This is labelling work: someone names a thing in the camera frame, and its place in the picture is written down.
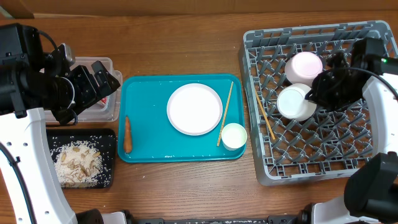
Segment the red snack wrapper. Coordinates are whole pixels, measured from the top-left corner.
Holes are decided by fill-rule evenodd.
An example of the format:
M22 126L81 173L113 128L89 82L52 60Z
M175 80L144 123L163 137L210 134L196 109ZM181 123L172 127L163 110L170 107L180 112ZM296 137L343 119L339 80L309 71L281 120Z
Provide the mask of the red snack wrapper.
M106 106L107 100L108 100L108 97L105 97L105 98L99 100L98 104L101 106Z

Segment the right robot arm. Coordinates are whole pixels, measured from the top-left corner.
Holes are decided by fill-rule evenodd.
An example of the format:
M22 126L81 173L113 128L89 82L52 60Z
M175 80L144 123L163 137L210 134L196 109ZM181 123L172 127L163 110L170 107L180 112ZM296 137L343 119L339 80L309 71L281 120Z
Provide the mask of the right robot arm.
M309 223L397 222L397 59L384 41L371 37L353 44L350 63L338 53L329 70L312 82L306 99L336 111L360 98L368 105L373 156L347 181L344 194L316 203Z

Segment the white bowl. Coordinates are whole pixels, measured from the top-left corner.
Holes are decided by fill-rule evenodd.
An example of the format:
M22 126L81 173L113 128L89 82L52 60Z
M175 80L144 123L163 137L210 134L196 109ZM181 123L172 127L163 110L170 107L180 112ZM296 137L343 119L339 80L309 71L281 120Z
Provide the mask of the white bowl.
M311 88L305 84L296 83L284 88L277 97L279 113L288 119L304 121L316 111L317 105L305 99Z

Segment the wooden chopstick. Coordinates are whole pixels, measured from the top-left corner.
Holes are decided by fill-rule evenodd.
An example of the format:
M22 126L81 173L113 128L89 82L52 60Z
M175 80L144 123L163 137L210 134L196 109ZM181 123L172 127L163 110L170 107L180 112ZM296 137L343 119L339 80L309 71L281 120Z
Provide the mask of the wooden chopstick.
M265 119L266 126L267 126L267 128L268 128L268 132L269 132L269 134L270 134L270 136L271 136L271 139L272 139L272 140L275 140L275 136L274 136L273 130L272 130L272 128L271 128L270 122L269 122L269 120L268 120L268 117L267 117L267 114L266 114L266 112L265 112L265 109L264 109L264 106L263 106L263 104L262 104L262 101L260 100L260 97L259 97L259 95L258 95L258 93L257 93L257 90L255 90L255 94L256 94L257 103L258 103L258 105L259 105L259 107L260 107L260 110L261 110L261 113L262 113L262 115L263 115L263 117L264 117L264 119Z
M227 97L227 101L226 101L226 105L225 105L225 109L224 109L223 119L222 119L222 122L221 122L220 132L219 132L219 135L218 135L218 141L217 141L217 145L216 145L217 147L220 146L221 135L222 135L222 131L223 131L223 128L224 128L224 124L225 124L225 120L226 120L226 115L227 115L227 113L228 113L229 102L230 102L230 98L231 98L233 86L234 86L234 82L231 82L231 85L230 85L230 88L229 88L228 97Z

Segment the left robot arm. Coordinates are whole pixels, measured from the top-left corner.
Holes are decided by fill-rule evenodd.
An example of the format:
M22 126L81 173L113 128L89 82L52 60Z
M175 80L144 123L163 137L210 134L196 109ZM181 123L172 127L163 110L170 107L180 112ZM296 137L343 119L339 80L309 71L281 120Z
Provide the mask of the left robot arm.
M62 126L113 94L120 83L100 61L75 65L69 46L44 52L47 34L14 23L1 27L1 174L18 223L132 223L122 210L75 213L57 179L45 112Z

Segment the white plastic cup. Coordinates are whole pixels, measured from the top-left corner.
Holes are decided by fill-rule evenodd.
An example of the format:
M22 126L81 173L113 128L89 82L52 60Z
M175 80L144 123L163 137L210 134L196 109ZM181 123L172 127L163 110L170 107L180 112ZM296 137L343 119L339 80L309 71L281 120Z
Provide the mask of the white plastic cup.
M221 132L221 140L229 151L235 151L246 144L248 135L245 128L238 123L227 124Z

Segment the large pink plate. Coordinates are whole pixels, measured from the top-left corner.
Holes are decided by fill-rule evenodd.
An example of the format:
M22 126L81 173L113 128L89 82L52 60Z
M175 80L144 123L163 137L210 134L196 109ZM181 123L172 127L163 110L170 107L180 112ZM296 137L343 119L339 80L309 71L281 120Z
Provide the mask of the large pink plate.
M200 136L212 131L223 114L221 98L214 89L189 83L176 89L167 102L167 117L179 132Z

